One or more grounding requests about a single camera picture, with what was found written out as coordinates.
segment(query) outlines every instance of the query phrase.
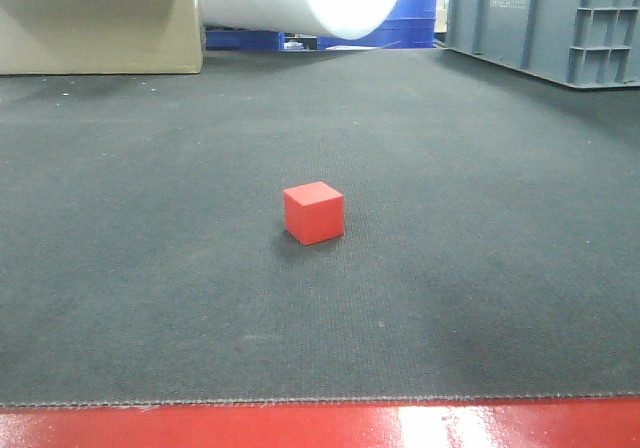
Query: red floor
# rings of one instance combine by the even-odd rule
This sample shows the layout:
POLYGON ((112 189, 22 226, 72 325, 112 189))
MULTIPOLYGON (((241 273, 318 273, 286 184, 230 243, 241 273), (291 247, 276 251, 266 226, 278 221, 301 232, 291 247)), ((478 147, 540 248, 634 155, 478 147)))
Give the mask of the red floor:
POLYGON ((640 398, 0 411, 0 448, 640 447, 640 398))

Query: floor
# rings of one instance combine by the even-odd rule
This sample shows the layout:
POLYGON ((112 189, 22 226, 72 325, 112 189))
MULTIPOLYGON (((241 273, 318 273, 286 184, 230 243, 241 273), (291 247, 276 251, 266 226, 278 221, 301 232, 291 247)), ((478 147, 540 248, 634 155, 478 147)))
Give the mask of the floor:
POLYGON ((4 78, 0 447, 640 446, 639 96, 442 50, 4 78))
POLYGON ((640 399, 0 411, 0 447, 630 448, 640 399))

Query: cardboard box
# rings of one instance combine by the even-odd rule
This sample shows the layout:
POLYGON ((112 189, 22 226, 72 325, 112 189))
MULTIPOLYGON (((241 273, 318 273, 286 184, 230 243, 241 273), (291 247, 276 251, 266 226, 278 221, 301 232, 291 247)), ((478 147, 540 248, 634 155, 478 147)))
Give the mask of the cardboard box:
POLYGON ((0 0, 0 74, 197 73, 197 0, 0 0))

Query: red block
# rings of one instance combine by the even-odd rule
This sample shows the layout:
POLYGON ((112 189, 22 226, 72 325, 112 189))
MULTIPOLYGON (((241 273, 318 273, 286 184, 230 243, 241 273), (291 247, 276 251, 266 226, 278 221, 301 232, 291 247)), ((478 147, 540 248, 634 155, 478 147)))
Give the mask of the red block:
POLYGON ((284 190, 287 231, 303 245, 344 234, 344 195, 319 181, 284 190))

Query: gray plastic crate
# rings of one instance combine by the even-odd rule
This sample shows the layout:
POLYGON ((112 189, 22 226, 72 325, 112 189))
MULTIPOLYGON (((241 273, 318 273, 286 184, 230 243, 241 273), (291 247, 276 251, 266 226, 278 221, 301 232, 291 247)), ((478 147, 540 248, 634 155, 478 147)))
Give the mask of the gray plastic crate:
POLYGON ((451 0, 447 45, 574 88, 640 86, 639 10, 640 0, 451 0))

